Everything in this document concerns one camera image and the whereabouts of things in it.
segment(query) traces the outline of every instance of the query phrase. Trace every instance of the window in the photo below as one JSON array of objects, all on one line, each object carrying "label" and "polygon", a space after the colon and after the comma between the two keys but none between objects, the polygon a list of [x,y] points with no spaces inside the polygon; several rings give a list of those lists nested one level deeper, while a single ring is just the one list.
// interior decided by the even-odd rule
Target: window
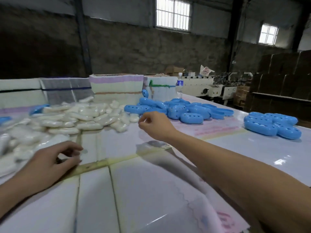
[{"label": "window", "polygon": [[259,43],[274,45],[278,31],[278,27],[264,23],[261,27]]},{"label": "window", "polygon": [[189,31],[190,4],[180,0],[157,0],[158,27]]}]

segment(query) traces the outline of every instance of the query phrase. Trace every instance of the blue bottle label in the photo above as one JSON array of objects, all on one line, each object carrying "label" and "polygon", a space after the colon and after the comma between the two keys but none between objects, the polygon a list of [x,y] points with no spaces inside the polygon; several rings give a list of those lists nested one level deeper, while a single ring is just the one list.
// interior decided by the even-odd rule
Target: blue bottle label
[{"label": "blue bottle label", "polygon": [[176,86],[183,86],[184,81],[183,80],[177,80]]}]

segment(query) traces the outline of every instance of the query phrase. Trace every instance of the hand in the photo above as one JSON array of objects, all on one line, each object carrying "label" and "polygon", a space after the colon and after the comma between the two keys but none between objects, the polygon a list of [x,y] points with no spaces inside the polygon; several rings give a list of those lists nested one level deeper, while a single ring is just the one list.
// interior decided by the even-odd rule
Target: hand
[{"label": "hand", "polygon": [[178,132],[164,113],[147,112],[138,121],[138,126],[153,139],[167,142]]},{"label": "hand", "polygon": [[[20,185],[25,197],[36,194],[52,186],[69,169],[78,165],[83,147],[72,141],[65,141],[38,150],[29,162],[12,178]],[[57,156],[63,153],[71,158],[56,164]]]}]

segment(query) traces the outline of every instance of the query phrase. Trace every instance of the forearm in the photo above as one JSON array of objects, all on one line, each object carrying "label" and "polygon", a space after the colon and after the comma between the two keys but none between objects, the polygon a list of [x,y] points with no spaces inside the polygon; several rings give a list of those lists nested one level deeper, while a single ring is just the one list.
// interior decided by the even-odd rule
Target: forearm
[{"label": "forearm", "polygon": [[0,185],[0,218],[26,197],[21,183],[15,178]]},{"label": "forearm", "polygon": [[177,132],[167,143],[178,149],[246,211],[279,232],[309,227],[311,190],[286,173],[241,154]]}]

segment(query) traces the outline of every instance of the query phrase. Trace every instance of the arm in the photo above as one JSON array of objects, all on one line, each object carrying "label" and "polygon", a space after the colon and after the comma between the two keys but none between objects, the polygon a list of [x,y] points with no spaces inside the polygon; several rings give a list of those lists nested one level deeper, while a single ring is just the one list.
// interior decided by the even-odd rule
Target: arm
[{"label": "arm", "polygon": [[[78,151],[82,149],[80,145],[66,141],[38,150],[14,177],[0,185],[0,218],[20,201],[49,188],[70,168],[78,165]],[[56,164],[59,153],[72,157]]]},{"label": "arm", "polygon": [[177,131],[158,112],[144,113],[139,127],[169,143],[244,210],[280,233],[311,231],[311,189],[260,161]]}]

